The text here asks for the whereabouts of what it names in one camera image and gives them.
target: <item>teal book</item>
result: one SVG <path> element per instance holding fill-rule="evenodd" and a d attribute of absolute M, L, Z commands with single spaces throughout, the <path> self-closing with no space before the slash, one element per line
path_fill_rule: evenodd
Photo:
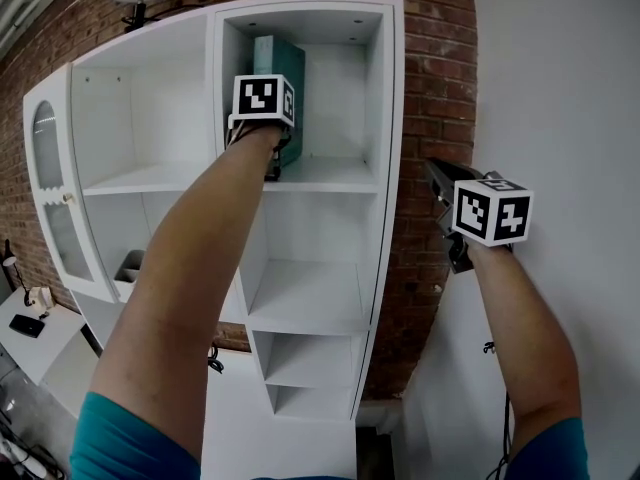
<path fill-rule="evenodd" d="M 276 36 L 256 37 L 253 51 L 253 74 L 284 75 L 295 92 L 295 127 L 291 133 L 291 142 L 280 152 L 282 166 L 290 164 L 302 154 L 304 68 L 304 50 Z"/>

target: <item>person's right arm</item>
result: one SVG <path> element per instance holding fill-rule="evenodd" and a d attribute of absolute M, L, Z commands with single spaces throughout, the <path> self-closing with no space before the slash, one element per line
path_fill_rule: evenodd
<path fill-rule="evenodd" d="M 470 243 L 469 257 L 513 406 L 513 458 L 556 423 L 581 417 L 578 367 L 558 321 L 513 254 Z"/>

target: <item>human arm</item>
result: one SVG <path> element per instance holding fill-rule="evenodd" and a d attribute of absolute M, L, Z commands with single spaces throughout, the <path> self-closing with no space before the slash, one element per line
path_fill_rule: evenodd
<path fill-rule="evenodd" d="M 511 457 L 554 424 L 581 417 L 571 345 L 518 260 L 505 248 L 469 243 L 500 369 L 511 398 Z"/>
<path fill-rule="evenodd" d="M 198 461 L 207 351 L 280 135 L 268 127 L 244 137 L 171 209 L 91 384 Z"/>

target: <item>glass panel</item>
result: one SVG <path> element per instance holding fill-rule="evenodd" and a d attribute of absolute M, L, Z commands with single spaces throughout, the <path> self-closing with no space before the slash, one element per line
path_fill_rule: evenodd
<path fill-rule="evenodd" d="M 64 204 L 45 205 L 49 227 L 56 243 L 58 254 L 67 274 L 93 281 L 89 266 L 84 259 L 69 207 Z"/>
<path fill-rule="evenodd" d="M 48 101 L 40 103 L 33 120 L 33 149 L 40 188 L 61 187 L 63 183 L 58 155 L 56 116 Z"/>

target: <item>open cabinet door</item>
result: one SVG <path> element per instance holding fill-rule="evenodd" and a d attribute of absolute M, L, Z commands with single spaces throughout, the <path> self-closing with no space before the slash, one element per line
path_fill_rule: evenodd
<path fill-rule="evenodd" d="M 24 97 L 24 136 L 33 200 L 62 283 L 108 302 L 115 296 L 98 258 L 78 183 L 71 131 L 71 65 Z"/>

